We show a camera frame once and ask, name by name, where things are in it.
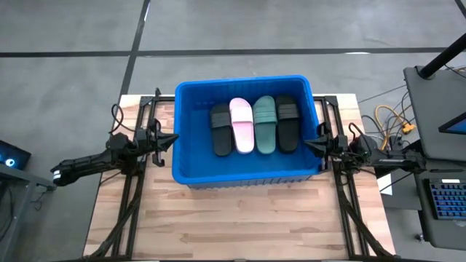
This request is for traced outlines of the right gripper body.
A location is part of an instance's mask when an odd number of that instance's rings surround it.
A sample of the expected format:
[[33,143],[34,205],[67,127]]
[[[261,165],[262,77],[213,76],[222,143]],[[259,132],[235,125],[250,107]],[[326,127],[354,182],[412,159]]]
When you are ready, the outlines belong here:
[[325,146],[325,155],[327,157],[340,157],[349,152],[349,143],[346,135],[337,135],[334,138],[327,138]]

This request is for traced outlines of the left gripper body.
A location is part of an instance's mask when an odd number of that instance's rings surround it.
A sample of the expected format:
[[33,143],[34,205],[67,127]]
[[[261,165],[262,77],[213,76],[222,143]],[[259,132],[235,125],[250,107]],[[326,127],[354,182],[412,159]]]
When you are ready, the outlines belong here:
[[157,150],[157,134],[161,132],[157,125],[149,125],[147,128],[136,129],[136,142],[138,151],[143,154],[152,154],[152,163],[158,167],[164,166],[162,151]]

